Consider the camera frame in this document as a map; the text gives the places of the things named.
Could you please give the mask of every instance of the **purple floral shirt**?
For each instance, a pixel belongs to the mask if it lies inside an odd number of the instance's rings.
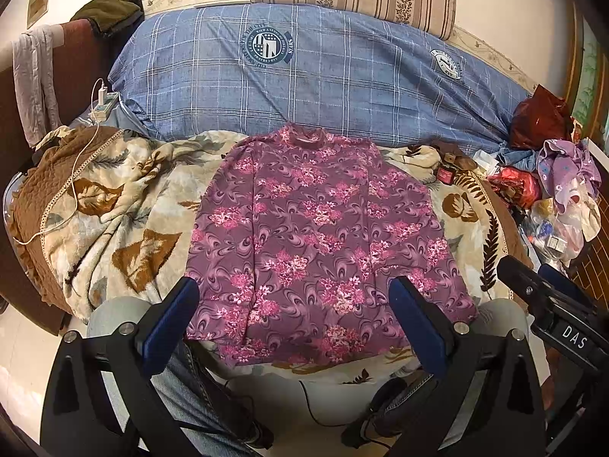
[[[190,339],[229,365],[338,364],[408,341],[387,303],[407,275],[453,322],[467,294],[427,188],[365,140],[288,124],[228,154],[201,198],[187,263]]]

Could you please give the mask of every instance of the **red plastic bag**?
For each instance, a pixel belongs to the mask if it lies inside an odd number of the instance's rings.
[[[520,208],[529,209],[541,199],[541,187],[529,172],[505,167],[497,175],[488,177],[488,181],[498,195]]]
[[[539,85],[533,96],[521,101],[510,124],[510,147],[539,150],[546,139],[571,140],[573,121],[569,107]]]

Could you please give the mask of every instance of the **blue plaid fabric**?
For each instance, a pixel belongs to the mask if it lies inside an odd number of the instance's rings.
[[[248,41],[256,26],[272,30]],[[263,65],[252,53],[276,56],[281,42],[273,33],[292,38],[293,55]],[[458,65],[460,78],[442,71],[434,50]],[[151,135],[167,141],[211,129],[267,133],[291,120],[389,147],[442,139],[466,152],[495,152],[528,97],[419,29],[265,3],[156,15],[136,30],[109,79]]]

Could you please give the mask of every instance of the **perfume bottle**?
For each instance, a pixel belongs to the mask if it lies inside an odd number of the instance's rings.
[[[444,155],[444,160],[438,167],[438,171],[435,174],[435,177],[446,185],[452,185],[453,180],[455,179],[455,175],[457,173],[457,167],[453,165],[453,163],[455,163],[455,159],[455,155],[452,153],[446,153]]]

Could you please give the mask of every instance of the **bolt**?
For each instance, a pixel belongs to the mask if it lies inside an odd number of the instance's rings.
[[[521,342],[522,340],[525,340],[525,338],[526,338],[523,331],[521,329],[517,329],[517,328],[514,328],[512,330],[512,336],[519,342]]]
[[[66,342],[67,344],[71,344],[72,342],[74,342],[76,340],[77,337],[78,337],[77,333],[73,329],[71,329],[63,336],[63,341]]]
[[[133,330],[135,330],[135,325],[130,322],[123,323],[121,326],[118,327],[118,333],[120,333],[121,335],[129,335],[133,333]]]
[[[470,332],[470,327],[467,325],[467,323],[464,323],[462,321],[457,321],[454,325],[453,325],[454,331],[456,333],[458,333],[459,335],[465,335],[466,333]]]

